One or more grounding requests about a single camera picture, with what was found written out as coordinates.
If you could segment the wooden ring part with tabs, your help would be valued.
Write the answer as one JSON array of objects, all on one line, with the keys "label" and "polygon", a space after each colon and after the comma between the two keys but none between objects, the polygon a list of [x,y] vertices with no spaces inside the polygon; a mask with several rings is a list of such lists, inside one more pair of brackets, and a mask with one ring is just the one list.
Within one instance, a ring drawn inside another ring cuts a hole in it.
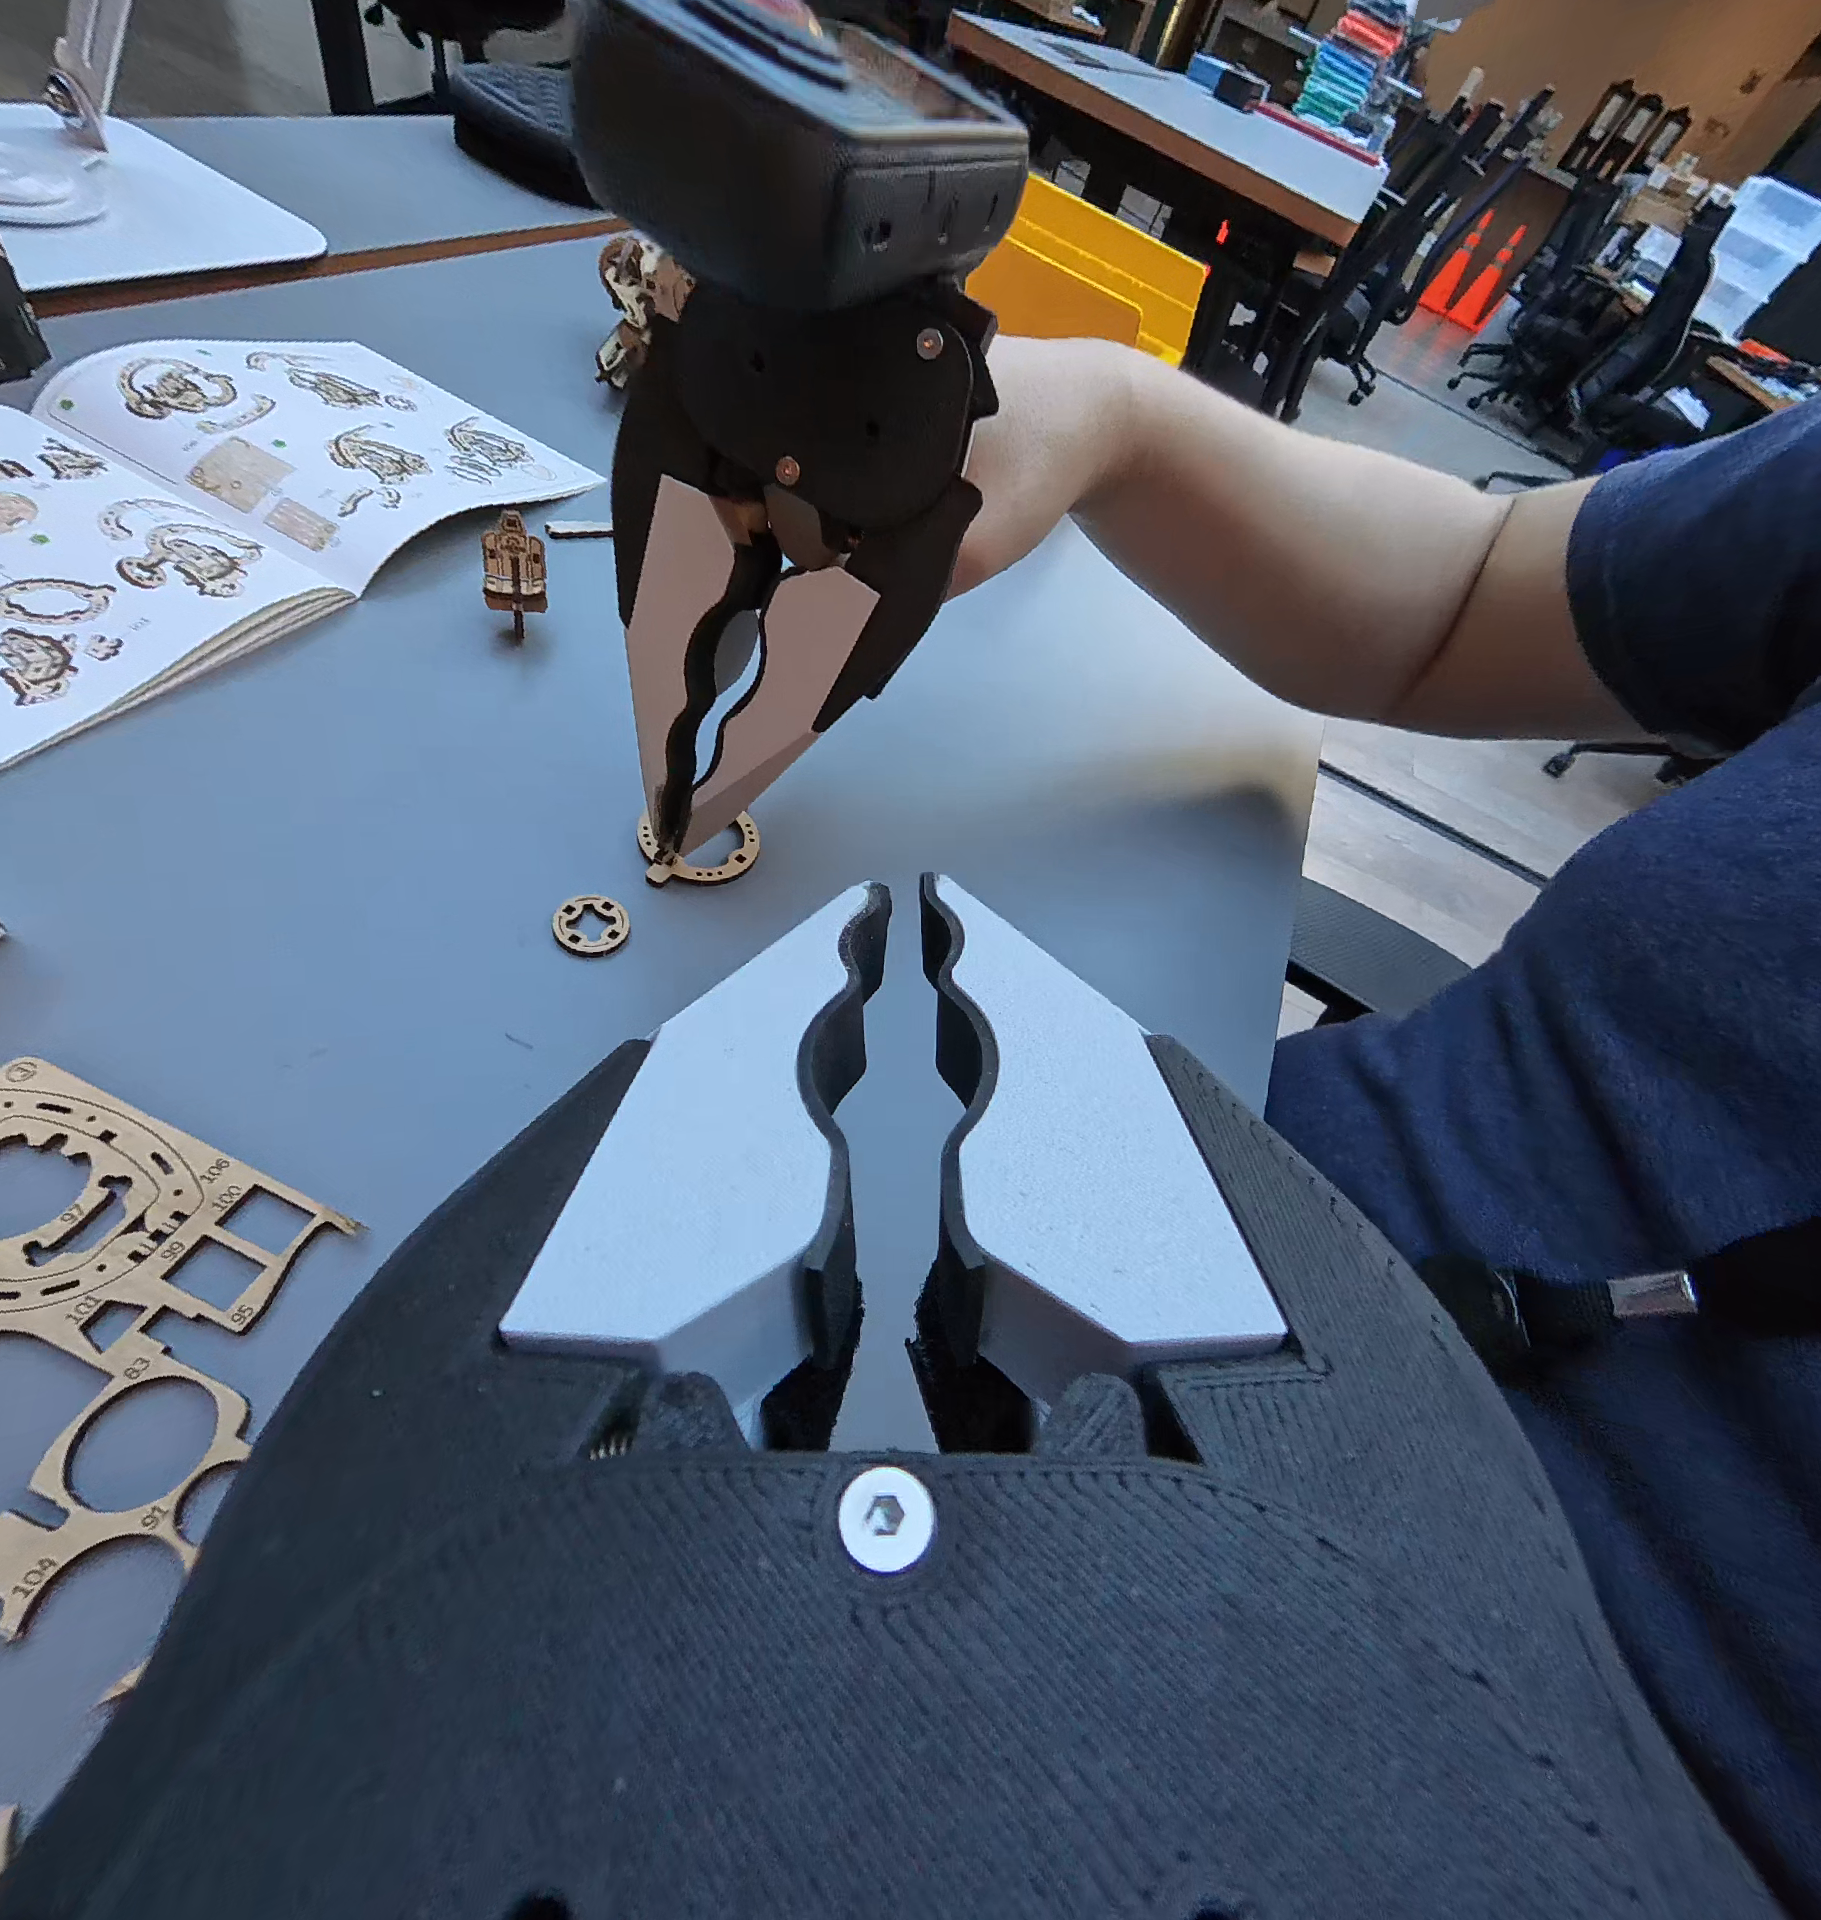
[{"label": "wooden ring part with tabs", "polygon": [[637,844],[645,858],[645,876],[651,886],[688,884],[715,888],[749,875],[761,857],[761,835],[746,812],[740,812],[731,831],[737,847],[719,863],[696,863],[683,852],[663,852],[648,812],[637,819]]}]

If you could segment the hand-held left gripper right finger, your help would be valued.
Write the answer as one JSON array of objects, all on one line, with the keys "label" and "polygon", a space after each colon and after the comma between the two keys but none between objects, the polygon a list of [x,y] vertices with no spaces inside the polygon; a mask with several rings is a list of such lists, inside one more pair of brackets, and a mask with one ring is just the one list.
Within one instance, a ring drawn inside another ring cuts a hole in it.
[{"label": "hand-held left gripper right finger", "polygon": [[1024,1453],[1073,1381],[1283,1346],[1136,1021],[948,876],[922,876],[922,970],[965,1106],[910,1345],[937,1447]]}]

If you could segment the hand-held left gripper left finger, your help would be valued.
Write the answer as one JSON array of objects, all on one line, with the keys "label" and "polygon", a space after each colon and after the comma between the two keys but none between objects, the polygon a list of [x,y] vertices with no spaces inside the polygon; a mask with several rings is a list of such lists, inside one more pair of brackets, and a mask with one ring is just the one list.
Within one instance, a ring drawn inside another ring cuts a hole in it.
[{"label": "hand-held left gripper left finger", "polygon": [[703,1375],[750,1445],[827,1447],[864,1310],[833,1112],[888,917],[855,884],[659,1028],[501,1319],[511,1346]]}]

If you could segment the metal stand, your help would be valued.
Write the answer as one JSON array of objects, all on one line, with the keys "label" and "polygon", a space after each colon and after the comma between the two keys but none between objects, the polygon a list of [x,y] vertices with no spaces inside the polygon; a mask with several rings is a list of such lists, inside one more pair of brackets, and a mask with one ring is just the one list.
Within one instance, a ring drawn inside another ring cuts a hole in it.
[{"label": "metal stand", "polygon": [[106,209],[106,106],[130,3],[70,3],[41,103],[0,124],[0,227],[71,229]]}]

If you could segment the white storage bins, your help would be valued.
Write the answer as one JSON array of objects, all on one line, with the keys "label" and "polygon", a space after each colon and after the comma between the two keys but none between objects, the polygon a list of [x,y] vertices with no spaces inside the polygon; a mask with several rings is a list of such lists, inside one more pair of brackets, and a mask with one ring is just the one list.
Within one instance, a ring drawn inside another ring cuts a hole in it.
[{"label": "white storage bins", "polygon": [[1742,181],[1731,221],[1714,242],[1713,277],[1693,322],[1737,343],[1818,249],[1821,198],[1764,175]]}]

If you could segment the yellow plastic bin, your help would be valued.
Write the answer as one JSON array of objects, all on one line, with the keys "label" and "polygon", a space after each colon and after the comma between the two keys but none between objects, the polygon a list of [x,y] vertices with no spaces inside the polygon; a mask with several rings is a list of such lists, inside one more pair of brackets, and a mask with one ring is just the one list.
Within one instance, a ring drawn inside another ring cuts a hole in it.
[{"label": "yellow plastic bin", "polygon": [[967,295],[1001,337],[1097,339],[1178,367],[1209,268],[1032,175]]}]

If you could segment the person's right forearm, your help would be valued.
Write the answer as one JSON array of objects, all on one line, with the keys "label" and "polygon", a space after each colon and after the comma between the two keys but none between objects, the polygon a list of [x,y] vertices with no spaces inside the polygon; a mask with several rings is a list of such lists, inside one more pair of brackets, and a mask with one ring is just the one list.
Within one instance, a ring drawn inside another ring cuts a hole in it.
[{"label": "person's right forearm", "polygon": [[1448,738],[1633,738],[1567,587],[1591,483],[1479,492],[1123,357],[1093,543],[1283,701]]}]

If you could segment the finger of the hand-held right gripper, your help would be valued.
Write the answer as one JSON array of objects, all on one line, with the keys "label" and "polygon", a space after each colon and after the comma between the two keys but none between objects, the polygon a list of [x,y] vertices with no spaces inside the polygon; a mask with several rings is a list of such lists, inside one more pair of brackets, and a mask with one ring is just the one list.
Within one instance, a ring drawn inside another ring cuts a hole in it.
[{"label": "finger of the hand-held right gripper", "polygon": [[758,499],[659,483],[626,651],[645,812],[663,852],[719,863],[737,847],[731,824],[684,827],[725,713],[756,679],[761,614],[781,576],[782,550]]},{"label": "finger of the hand-held right gripper", "polygon": [[848,570],[784,572],[761,614],[756,679],[725,713],[684,831],[716,835],[815,743],[879,595]]}]

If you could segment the small wooden model subassembly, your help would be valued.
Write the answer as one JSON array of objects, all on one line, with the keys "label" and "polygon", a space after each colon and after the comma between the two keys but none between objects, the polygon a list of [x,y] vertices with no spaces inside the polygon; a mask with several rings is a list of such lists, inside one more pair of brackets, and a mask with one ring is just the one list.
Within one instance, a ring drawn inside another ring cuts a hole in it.
[{"label": "small wooden model subassembly", "polygon": [[517,643],[526,637],[526,619],[548,608],[543,540],[517,508],[505,508],[482,534],[482,596],[491,613],[511,623]]}]

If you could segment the stack of coloured packs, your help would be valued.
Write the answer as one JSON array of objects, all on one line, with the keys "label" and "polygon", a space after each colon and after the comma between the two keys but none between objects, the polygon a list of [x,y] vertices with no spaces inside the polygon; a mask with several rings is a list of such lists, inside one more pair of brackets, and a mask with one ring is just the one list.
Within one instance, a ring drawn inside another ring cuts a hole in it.
[{"label": "stack of coloured packs", "polygon": [[1411,20],[1408,3],[1346,5],[1308,56],[1293,117],[1354,147],[1368,145],[1403,85],[1399,61]]}]

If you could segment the large wooden model assembly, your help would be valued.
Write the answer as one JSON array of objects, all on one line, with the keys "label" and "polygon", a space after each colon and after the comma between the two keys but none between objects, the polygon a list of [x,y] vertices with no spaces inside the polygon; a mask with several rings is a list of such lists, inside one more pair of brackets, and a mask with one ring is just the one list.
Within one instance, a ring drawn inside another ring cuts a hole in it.
[{"label": "large wooden model assembly", "polygon": [[619,312],[594,357],[596,381],[623,393],[648,357],[653,326],[676,324],[693,277],[648,238],[626,232],[601,253],[599,278]]}]

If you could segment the black mesh office chair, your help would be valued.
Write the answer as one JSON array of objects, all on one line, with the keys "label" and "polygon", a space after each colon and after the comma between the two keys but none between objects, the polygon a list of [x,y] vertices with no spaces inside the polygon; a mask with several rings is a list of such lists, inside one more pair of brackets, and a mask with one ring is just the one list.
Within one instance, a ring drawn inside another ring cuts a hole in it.
[{"label": "black mesh office chair", "polygon": [[573,145],[573,82],[560,64],[470,61],[446,77],[457,147],[506,181],[596,211]]}]

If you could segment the background workbench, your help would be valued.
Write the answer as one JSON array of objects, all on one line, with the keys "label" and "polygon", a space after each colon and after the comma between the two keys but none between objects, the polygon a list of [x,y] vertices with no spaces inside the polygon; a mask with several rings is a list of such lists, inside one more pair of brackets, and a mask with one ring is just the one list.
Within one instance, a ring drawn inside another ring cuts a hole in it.
[{"label": "background workbench", "polygon": [[1168,209],[1165,241],[1211,270],[1185,371],[1254,398],[1250,335],[1225,346],[1235,308],[1268,324],[1298,253],[1341,253],[1354,238],[1387,179],[1376,157],[1290,117],[1219,103],[1180,70],[1032,26],[955,11],[947,40],[961,75],[1027,124],[1036,162],[1086,165],[1091,205],[1112,215],[1136,189]]}]

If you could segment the person's right hand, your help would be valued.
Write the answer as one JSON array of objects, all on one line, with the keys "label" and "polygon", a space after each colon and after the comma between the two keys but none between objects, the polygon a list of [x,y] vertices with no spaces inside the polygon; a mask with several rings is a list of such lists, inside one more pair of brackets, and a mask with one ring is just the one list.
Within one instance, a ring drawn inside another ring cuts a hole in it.
[{"label": "person's right hand", "polygon": [[973,432],[979,511],[947,601],[1021,565],[1106,485],[1126,450],[1135,376],[1157,364],[1102,341],[999,339],[988,371],[999,407]]}]

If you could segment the white instruction booklet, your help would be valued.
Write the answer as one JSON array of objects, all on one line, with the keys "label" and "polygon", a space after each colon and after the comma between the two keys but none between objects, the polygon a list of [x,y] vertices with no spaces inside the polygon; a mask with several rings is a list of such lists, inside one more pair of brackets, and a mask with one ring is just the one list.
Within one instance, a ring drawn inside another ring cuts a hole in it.
[{"label": "white instruction booklet", "polygon": [[158,341],[0,404],[0,770],[602,479],[350,343]]}]

